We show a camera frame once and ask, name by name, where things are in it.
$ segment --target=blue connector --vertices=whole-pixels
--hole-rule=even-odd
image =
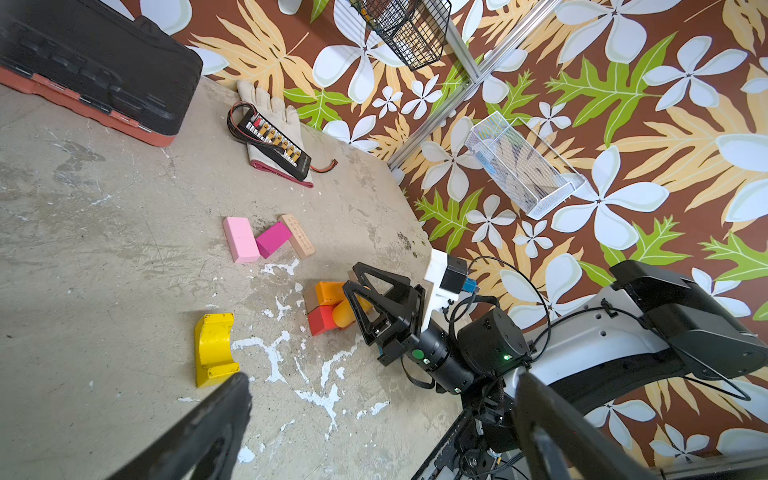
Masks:
[[[462,291],[472,293],[475,291],[477,286],[478,286],[477,281],[467,277],[467,280],[464,280],[464,286],[462,287]]]

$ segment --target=white mesh basket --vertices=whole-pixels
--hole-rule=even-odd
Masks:
[[[497,111],[475,125],[466,142],[493,181],[534,220],[551,212],[587,181],[544,139],[538,138],[572,173],[561,174]]]

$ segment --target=tropical wallpaper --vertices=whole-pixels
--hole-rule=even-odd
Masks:
[[[348,0],[102,1],[152,18],[221,84],[253,81],[383,161],[465,81],[448,47],[437,64],[403,67]],[[452,19],[481,61],[535,3],[456,0]],[[766,16],[768,0],[563,2],[393,172],[432,245],[531,277],[545,305],[498,263],[472,271],[521,328],[571,312],[634,259],[693,278],[765,339]],[[560,171],[535,133],[588,179],[539,221],[465,147],[496,111]],[[587,419],[648,466],[768,449],[768,369],[734,382],[751,402],[668,379]]]

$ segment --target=wire basket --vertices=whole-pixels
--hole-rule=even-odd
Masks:
[[[448,0],[352,0],[351,5],[411,70],[442,57]]]
[[[572,173],[561,174],[497,111],[472,128],[466,145],[502,191],[530,218],[540,220],[587,179],[536,136]]]

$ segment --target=magenta block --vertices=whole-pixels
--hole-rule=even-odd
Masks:
[[[247,218],[225,218],[224,233],[230,243],[230,252],[235,263],[255,262],[259,259],[259,249]]]
[[[283,222],[277,222],[256,238],[256,245],[259,247],[261,256],[269,258],[289,238],[291,238],[291,232],[288,227]]]

